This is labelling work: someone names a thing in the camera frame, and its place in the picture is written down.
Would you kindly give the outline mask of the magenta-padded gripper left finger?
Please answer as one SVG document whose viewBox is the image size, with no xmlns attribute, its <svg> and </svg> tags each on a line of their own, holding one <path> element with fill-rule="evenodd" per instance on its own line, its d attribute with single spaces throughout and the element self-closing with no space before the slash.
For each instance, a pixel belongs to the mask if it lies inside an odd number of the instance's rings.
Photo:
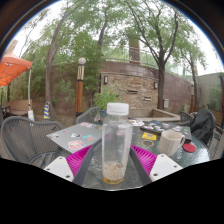
<svg viewBox="0 0 224 224">
<path fill-rule="evenodd" d="M 81 186 L 91 159 L 94 156 L 94 149 L 99 144 L 100 142 L 97 141 L 68 157 L 59 156 L 46 166 L 44 170 Z"/>
</svg>

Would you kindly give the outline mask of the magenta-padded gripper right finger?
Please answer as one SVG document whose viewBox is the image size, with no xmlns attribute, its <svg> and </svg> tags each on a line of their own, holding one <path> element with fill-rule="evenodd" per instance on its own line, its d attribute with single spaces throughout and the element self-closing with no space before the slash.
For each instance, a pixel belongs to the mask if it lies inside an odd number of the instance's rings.
<svg viewBox="0 0 224 224">
<path fill-rule="evenodd" d="M 130 156 L 143 185 L 182 169 L 180 165 L 165 154 L 155 155 L 135 145 L 132 145 L 130 148 Z"/>
</svg>

